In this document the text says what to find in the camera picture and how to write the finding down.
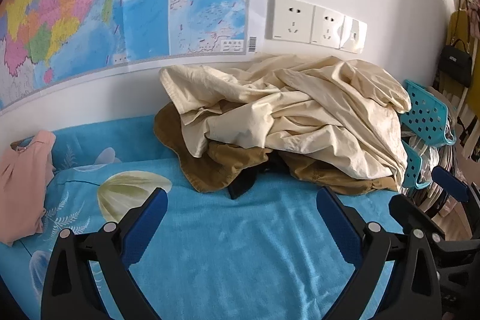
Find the pink garment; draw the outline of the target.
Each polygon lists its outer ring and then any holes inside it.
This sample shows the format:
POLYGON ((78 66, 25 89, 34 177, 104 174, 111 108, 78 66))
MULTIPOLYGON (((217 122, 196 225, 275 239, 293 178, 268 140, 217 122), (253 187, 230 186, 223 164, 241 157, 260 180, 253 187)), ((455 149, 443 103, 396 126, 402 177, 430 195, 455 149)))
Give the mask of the pink garment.
POLYGON ((1 242, 7 246, 43 232, 47 186, 54 178, 51 151, 56 136, 38 132, 25 147, 1 156, 1 242))

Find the blue floral bed sheet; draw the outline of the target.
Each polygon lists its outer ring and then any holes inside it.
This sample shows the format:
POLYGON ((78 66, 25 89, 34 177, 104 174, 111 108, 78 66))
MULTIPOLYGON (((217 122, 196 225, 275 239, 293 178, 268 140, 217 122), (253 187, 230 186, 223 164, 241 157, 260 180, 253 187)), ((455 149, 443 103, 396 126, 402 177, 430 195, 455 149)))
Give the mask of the blue floral bed sheet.
POLYGON ((44 231, 1 247, 1 277, 38 319, 50 253, 60 230, 96 232, 106 219, 99 187, 148 171, 170 180, 168 210, 131 273, 162 319, 321 319, 354 268, 317 212, 317 186, 288 175, 258 177, 233 200, 197 193, 151 116, 58 130, 44 231))

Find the black object under clothes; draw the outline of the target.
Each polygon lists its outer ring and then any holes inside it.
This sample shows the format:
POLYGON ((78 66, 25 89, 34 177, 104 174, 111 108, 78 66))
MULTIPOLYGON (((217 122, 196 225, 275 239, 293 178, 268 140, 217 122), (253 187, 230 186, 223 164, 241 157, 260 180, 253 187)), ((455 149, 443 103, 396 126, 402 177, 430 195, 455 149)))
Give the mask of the black object under clothes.
POLYGON ((232 200, 236 200, 250 190, 255 184, 257 176, 262 172, 262 170, 262 164, 243 169, 228 185, 227 190, 229 197, 232 200))

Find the brown jacket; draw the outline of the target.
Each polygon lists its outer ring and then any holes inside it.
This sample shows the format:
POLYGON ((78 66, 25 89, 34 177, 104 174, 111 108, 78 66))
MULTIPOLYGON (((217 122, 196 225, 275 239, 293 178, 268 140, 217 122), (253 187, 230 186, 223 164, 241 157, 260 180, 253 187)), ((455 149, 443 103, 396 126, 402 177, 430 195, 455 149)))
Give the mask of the brown jacket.
POLYGON ((392 190, 394 179, 353 179, 329 163, 300 154, 261 149, 243 149, 209 140, 207 150, 193 157, 182 136, 181 119, 174 104, 168 103, 154 117, 154 134, 176 154, 185 178, 199 193, 227 189, 228 185, 248 167, 263 165, 260 174, 271 172, 291 175, 300 181, 326 185, 336 193, 360 195, 376 190, 392 190))

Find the cream beige garment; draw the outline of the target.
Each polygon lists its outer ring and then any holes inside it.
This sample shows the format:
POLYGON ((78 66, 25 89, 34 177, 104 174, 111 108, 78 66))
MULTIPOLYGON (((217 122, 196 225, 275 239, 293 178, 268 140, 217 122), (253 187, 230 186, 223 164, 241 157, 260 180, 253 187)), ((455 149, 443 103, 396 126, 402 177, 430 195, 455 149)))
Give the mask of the cream beige garment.
POLYGON ((362 60, 264 56, 246 70, 174 65, 160 83, 180 116, 190 157, 216 141, 329 163, 352 179, 407 169, 400 115, 411 100, 399 81, 362 60))

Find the white middle wall socket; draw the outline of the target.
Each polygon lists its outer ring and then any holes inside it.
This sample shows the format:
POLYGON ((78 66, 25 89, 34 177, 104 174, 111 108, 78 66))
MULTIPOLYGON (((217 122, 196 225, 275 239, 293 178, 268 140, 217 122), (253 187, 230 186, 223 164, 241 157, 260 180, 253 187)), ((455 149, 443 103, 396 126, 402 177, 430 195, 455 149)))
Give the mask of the white middle wall socket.
POLYGON ((311 43, 316 46, 324 46, 339 49, 345 15, 329 8, 315 6, 311 43))

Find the white wall switch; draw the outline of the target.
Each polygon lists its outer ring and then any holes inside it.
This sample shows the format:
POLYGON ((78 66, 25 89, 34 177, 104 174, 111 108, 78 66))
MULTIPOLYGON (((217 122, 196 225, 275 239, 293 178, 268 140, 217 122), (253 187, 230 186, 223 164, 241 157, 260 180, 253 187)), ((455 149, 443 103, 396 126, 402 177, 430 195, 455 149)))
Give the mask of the white wall switch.
POLYGON ((367 23, 345 16, 339 48, 352 54, 361 54, 364 50, 367 32, 367 23))

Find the black handbag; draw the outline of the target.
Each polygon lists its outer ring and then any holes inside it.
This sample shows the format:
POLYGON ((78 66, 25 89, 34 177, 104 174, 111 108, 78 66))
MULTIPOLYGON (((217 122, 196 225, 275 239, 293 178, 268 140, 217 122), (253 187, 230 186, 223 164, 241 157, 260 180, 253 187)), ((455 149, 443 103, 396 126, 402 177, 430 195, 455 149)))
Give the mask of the black handbag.
POLYGON ((470 88, 472 67, 473 59, 463 40, 456 39, 451 45, 443 47, 440 54, 439 71, 449 75, 465 88, 470 88))

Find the colourful wall map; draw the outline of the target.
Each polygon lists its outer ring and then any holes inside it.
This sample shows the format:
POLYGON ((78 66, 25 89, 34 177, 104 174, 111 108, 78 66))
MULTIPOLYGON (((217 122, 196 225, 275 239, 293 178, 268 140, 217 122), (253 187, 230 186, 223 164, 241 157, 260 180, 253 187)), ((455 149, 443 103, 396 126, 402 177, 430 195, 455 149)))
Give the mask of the colourful wall map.
POLYGON ((132 62, 244 56, 266 0, 1 0, 1 108, 132 62))

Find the teal plastic basket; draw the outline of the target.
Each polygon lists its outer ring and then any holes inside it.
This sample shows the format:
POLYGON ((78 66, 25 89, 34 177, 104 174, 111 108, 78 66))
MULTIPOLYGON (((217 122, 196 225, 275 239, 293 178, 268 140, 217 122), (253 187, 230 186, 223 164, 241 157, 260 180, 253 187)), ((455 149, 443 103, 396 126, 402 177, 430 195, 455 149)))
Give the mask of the teal plastic basket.
MULTIPOLYGON (((426 147, 440 148, 454 145, 456 133, 448 119, 447 105, 426 88, 409 79, 404 81, 404 86, 410 96, 412 109, 400 115, 400 123, 422 140, 426 147)), ((420 180, 423 164, 421 155, 406 140, 402 140, 402 143, 408 156, 403 187, 416 189, 428 187, 431 179, 425 182, 420 180)))

